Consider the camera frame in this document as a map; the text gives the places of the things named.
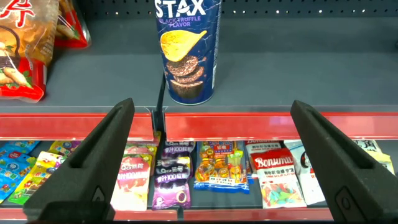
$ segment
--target blue chip can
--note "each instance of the blue chip can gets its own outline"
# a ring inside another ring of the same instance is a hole
[[[164,73],[171,98],[209,100],[215,84],[220,0],[155,0]]]

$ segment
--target purple snack package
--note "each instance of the purple snack package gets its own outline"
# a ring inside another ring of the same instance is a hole
[[[155,193],[152,210],[180,205],[191,207],[188,179],[191,173],[191,159],[159,159],[156,165]]]

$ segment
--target gray pegboard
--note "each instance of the gray pegboard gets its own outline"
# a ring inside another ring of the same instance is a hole
[[[223,17],[389,17],[396,0],[221,0]],[[80,0],[87,19],[154,17],[154,0]]]

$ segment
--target orange snack package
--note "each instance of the orange snack package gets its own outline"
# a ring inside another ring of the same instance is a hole
[[[0,98],[44,96],[57,16],[58,0],[0,1]]]
[[[91,44],[87,26],[74,0],[59,0],[55,46],[84,48]]]

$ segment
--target potato chip image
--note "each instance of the potato chip image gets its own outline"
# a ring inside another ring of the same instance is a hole
[[[205,30],[200,34],[186,30],[172,30],[162,34],[160,47],[168,60],[179,62],[206,33]]]

